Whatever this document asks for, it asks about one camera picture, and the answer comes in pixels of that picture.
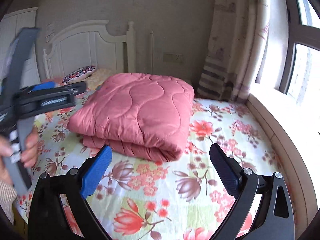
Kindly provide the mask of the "person's left hand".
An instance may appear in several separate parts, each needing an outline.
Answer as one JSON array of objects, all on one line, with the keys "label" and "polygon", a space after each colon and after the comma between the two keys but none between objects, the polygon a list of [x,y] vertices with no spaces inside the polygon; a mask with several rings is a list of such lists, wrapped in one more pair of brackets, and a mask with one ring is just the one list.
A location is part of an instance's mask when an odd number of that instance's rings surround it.
[{"label": "person's left hand", "polygon": [[[32,167],[37,162],[37,148],[39,143],[39,134],[36,126],[33,127],[31,133],[25,139],[25,150],[21,155],[21,162],[24,167]],[[3,163],[3,157],[9,157],[12,154],[11,146],[7,139],[1,136],[1,181],[13,185],[9,172]]]}]

